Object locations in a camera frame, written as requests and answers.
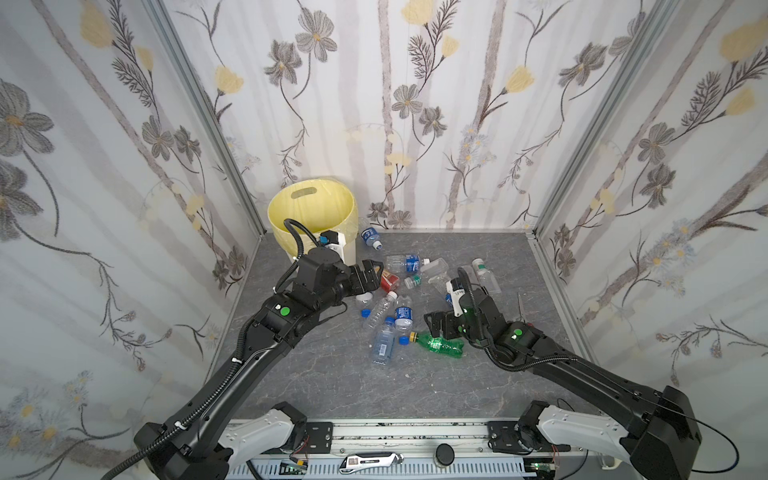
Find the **green soda bottle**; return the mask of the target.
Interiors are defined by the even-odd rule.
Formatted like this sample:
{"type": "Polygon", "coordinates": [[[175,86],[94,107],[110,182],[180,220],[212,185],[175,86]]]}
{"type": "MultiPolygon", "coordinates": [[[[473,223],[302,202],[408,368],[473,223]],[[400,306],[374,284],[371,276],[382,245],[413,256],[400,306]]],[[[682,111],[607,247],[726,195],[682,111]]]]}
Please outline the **green soda bottle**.
{"type": "Polygon", "coordinates": [[[427,331],[410,332],[407,336],[401,336],[399,343],[401,345],[416,344],[432,353],[451,358],[460,359],[463,356],[464,343],[461,340],[435,337],[427,331]]]}

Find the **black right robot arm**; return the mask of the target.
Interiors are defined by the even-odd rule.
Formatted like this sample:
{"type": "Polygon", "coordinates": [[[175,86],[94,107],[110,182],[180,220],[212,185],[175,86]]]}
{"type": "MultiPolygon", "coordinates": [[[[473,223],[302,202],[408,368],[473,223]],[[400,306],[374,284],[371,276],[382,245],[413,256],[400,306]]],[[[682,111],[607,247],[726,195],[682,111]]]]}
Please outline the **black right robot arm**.
{"type": "Polygon", "coordinates": [[[526,447],[543,441],[579,445],[627,462],[647,479],[690,477],[702,434],[682,391],[656,390],[613,374],[561,346],[524,316],[506,320],[487,289],[473,285],[464,269],[449,284],[461,294],[451,309],[425,314],[432,333],[465,339],[496,367],[549,380],[608,418],[605,424],[595,416],[572,422],[564,410],[534,401],[519,419],[526,447]]]}

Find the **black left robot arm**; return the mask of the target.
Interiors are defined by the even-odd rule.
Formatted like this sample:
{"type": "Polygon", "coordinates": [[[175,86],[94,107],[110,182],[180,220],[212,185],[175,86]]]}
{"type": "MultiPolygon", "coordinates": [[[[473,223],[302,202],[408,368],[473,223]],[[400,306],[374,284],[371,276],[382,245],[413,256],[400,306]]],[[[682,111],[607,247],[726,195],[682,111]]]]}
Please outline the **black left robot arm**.
{"type": "Polygon", "coordinates": [[[297,255],[272,296],[241,328],[227,363],[198,393],[163,423],[146,423],[136,434],[138,450],[107,473],[113,479],[145,462],[159,479],[223,479],[235,456],[220,438],[234,414],[266,374],[312,329],[330,307],[377,290],[384,265],[365,259],[348,265],[332,249],[316,243],[305,250],[309,230],[287,218],[297,255]]]}

